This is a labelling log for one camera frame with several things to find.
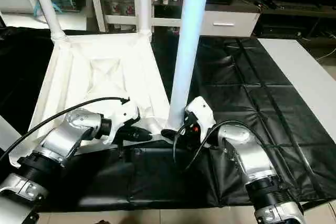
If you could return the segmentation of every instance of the black tarp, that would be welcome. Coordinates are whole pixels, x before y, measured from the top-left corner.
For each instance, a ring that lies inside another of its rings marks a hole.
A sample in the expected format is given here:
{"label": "black tarp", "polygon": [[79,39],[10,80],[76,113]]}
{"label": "black tarp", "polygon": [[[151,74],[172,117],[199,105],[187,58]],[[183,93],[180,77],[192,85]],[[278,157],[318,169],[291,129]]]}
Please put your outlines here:
{"label": "black tarp", "polygon": [[[3,36],[8,29],[0,33],[1,75],[8,90],[15,83],[22,85],[9,96],[2,94],[0,114],[22,133],[33,113],[52,43],[45,30],[10,30],[11,35]],[[177,43],[177,37],[167,35],[154,35],[152,42],[168,97]],[[3,69],[13,70],[11,78],[4,78]],[[32,91],[23,87],[28,77]],[[336,198],[336,145],[257,40],[203,37],[189,100],[198,95],[213,108],[217,122],[240,120],[259,133],[277,171],[300,201]],[[44,210],[250,204],[237,170],[222,150],[204,150],[193,169],[181,174],[172,163],[171,148],[158,141],[127,148],[123,159],[116,150],[76,156]],[[178,151],[180,162],[189,157]]]}

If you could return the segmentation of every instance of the tile floor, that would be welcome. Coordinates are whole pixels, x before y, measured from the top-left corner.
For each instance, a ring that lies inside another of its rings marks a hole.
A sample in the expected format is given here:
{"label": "tile floor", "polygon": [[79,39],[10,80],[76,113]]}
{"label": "tile floor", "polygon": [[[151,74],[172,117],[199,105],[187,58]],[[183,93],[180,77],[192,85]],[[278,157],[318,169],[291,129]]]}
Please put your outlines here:
{"label": "tile floor", "polygon": [[[225,207],[179,210],[141,210],[107,212],[71,212],[40,214],[38,224],[94,224],[105,220],[111,224],[256,224],[253,207]],[[307,224],[336,224],[328,204],[305,213]]]}

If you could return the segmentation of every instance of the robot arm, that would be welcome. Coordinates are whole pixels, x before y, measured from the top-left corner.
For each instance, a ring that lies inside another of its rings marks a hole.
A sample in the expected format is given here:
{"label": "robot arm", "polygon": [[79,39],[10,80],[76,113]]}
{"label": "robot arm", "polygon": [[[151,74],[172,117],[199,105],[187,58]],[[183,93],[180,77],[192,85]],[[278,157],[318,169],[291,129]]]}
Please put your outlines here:
{"label": "robot arm", "polygon": [[234,148],[233,159],[242,174],[248,196],[260,224],[304,224],[303,213],[279,176],[257,137],[242,125],[227,124],[219,128],[218,141],[229,142]]}
{"label": "robot arm", "polygon": [[104,143],[111,144],[124,125],[139,119],[138,108],[132,102],[115,111],[111,119],[85,109],[66,114],[63,122],[46,134],[40,144],[26,157],[16,173],[11,173],[0,184],[0,223],[35,223],[36,206],[48,192],[57,186],[61,172],[73,157],[82,140],[108,136]]}

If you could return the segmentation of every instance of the white table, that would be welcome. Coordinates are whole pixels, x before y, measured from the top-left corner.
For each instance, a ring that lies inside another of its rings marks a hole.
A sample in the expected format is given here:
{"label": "white table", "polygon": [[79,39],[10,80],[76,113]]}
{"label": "white table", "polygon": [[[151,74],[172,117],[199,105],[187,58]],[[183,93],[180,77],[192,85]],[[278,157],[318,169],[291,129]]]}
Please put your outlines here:
{"label": "white table", "polygon": [[296,40],[259,41],[336,142],[336,81]]}

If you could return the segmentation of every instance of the drawer handle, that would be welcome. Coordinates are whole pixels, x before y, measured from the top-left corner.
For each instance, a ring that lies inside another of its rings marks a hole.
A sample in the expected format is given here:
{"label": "drawer handle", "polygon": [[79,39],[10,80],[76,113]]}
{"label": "drawer handle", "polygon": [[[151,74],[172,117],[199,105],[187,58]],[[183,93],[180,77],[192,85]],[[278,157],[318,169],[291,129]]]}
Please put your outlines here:
{"label": "drawer handle", "polygon": [[214,22],[214,26],[235,26],[234,23],[218,23]]}

